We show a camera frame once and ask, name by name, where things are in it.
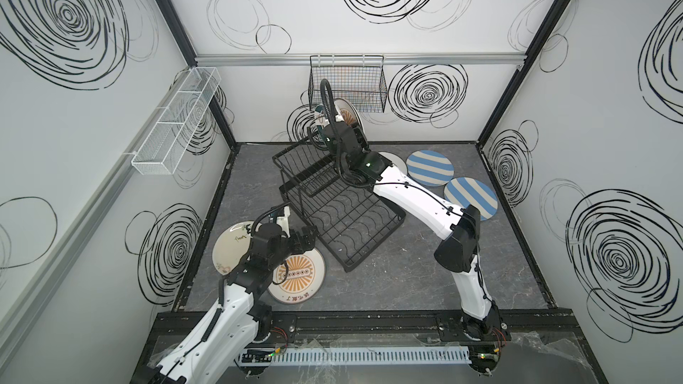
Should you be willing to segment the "white plate red characters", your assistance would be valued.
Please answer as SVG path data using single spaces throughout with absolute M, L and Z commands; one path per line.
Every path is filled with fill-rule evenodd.
M 351 128 L 354 130 L 356 137 L 360 138 L 364 133 L 363 133 L 362 120 L 361 120 L 361 117 L 360 117 L 357 109 L 350 102 L 346 101 L 345 99 L 337 99 L 335 101 L 335 104 L 336 104 L 337 111 L 338 111 L 338 108 L 348 107 L 348 108 L 352 108 L 357 113 L 359 122 L 357 124 L 354 124 L 353 126 L 351 126 Z

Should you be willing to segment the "blue striped plate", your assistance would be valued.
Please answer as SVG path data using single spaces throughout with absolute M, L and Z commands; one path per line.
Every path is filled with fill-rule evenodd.
M 418 150 L 406 161 L 410 177 L 423 186 L 440 187 L 453 179 L 455 168 L 444 155 L 432 150 Z
M 498 211 L 496 192 L 485 183 L 470 178 L 458 177 L 446 184 L 445 198 L 462 207 L 475 206 L 480 211 L 481 220 L 491 219 Z

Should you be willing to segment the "white plate green red rim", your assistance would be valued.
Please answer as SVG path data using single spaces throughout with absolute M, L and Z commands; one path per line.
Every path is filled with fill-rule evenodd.
M 325 106 L 319 104 L 314 109 L 313 141 L 318 148 L 330 150 L 334 145 L 334 131 L 329 128 L 330 122 L 325 113 Z

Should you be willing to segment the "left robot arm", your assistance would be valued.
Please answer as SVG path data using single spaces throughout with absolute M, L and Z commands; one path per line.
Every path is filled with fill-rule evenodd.
M 247 252 L 220 278 L 213 307 L 155 366 L 138 367 L 131 382 L 216 383 L 249 344 L 269 337 L 272 307 L 260 298 L 274 284 L 275 270 L 316 243 L 315 227 L 289 229 L 288 208 L 279 204 L 253 221 Z

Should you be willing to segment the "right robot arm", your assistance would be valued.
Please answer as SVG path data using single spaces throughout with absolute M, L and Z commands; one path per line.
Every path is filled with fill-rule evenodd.
M 480 210 L 436 196 L 371 150 L 360 125 L 347 124 L 337 112 L 327 79 L 320 82 L 319 90 L 323 118 L 318 132 L 340 179 L 389 200 L 432 230 L 441 239 L 434 258 L 455 280 L 465 334 L 473 341 L 501 337 L 506 326 L 480 267 Z

